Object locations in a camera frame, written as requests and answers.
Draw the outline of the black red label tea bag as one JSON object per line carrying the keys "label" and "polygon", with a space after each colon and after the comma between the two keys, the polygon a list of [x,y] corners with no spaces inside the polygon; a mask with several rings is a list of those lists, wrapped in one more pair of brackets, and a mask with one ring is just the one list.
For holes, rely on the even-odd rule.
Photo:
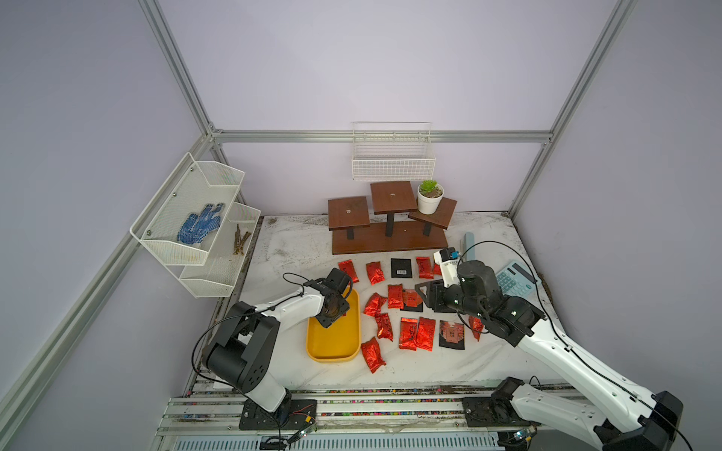
{"label": "black red label tea bag", "polygon": [[424,309],[423,300],[413,289],[403,290],[402,302],[402,311],[421,313]]}

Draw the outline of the red foil tea bag front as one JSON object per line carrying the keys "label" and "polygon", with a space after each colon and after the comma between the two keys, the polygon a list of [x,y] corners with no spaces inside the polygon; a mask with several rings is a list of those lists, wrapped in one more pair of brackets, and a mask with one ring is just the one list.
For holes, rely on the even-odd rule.
{"label": "red foil tea bag front", "polygon": [[342,272],[345,272],[347,276],[351,278],[354,284],[359,282],[359,278],[355,270],[355,265],[353,264],[353,261],[351,259],[347,259],[338,263],[338,266],[340,267],[340,270]]}

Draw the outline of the black tea bag barcode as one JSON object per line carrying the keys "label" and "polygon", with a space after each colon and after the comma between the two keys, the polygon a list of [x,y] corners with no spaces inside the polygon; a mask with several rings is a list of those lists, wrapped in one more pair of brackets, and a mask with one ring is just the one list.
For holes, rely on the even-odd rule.
{"label": "black tea bag barcode", "polygon": [[393,278],[413,278],[412,262],[410,259],[391,259],[391,276]]}

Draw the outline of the red foil tea bag top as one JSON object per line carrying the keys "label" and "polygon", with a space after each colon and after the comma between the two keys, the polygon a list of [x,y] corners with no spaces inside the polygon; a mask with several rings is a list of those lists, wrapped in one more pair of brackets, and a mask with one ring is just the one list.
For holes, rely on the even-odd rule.
{"label": "red foil tea bag top", "polygon": [[367,263],[366,272],[373,286],[385,282],[385,273],[380,261]]}

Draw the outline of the small red foil tea bag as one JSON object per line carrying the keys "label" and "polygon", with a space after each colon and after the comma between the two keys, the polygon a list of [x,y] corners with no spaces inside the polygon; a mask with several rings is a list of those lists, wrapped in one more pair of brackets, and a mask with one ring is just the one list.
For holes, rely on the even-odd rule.
{"label": "small red foil tea bag", "polygon": [[475,340],[479,341],[481,339],[481,335],[484,333],[483,323],[479,318],[470,316],[468,319],[468,324],[472,330],[472,334]]}

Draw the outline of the red foil tea bag bottom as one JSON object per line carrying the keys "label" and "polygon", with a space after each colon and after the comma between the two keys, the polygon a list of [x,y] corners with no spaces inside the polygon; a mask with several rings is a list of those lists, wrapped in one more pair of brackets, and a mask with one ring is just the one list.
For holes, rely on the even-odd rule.
{"label": "red foil tea bag bottom", "polygon": [[387,313],[382,313],[375,317],[377,324],[377,334],[379,339],[386,339],[392,341],[394,339],[392,323]]}

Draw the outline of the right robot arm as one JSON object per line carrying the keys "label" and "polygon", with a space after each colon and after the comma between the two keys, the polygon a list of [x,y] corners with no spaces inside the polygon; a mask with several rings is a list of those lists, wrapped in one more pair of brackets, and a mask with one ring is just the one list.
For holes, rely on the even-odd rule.
{"label": "right robot arm", "polygon": [[494,270],[463,261],[453,248],[434,254],[441,279],[416,285],[425,306],[477,319],[486,331],[533,356],[580,392],[578,403],[509,377],[492,398],[512,415],[561,431],[597,450],[669,450],[681,437],[684,405],[670,392],[653,393],[611,369],[562,334],[528,300],[503,293]]}

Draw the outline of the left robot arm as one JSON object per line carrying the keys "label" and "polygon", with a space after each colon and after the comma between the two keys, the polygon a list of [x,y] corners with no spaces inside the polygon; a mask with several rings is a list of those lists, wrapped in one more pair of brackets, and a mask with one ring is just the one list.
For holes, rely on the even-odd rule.
{"label": "left robot arm", "polygon": [[293,396],[271,374],[278,336],[308,319],[328,328],[350,310],[353,279],[338,268],[316,279],[301,277],[291,293],[261,304],[238,302],[211,330],[200,363],[221,383],[240,391],[280,422]]}

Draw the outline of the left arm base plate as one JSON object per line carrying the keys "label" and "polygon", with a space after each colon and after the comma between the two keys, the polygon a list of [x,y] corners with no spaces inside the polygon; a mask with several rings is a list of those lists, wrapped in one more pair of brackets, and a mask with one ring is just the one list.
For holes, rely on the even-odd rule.
{"label": "left arm base plate", "polygon": [[314,422],[317,415],[317,400],[288,398],[276,411],[266,411],[253,400],[246,400],[239,421],[243,431],[297,431]]}

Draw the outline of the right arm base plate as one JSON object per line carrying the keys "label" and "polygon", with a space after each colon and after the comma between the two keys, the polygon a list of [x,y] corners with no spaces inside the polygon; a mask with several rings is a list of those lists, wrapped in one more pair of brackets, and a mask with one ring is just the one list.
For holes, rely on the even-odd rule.
{"label": "right arm base plate", "polygon": [[526,383],[520,379],[507,377],[489,397],[463,398],[466,424],[470,428],[538,426],[538,423],[522,419],[511,406],[513,392],[524,385]]}

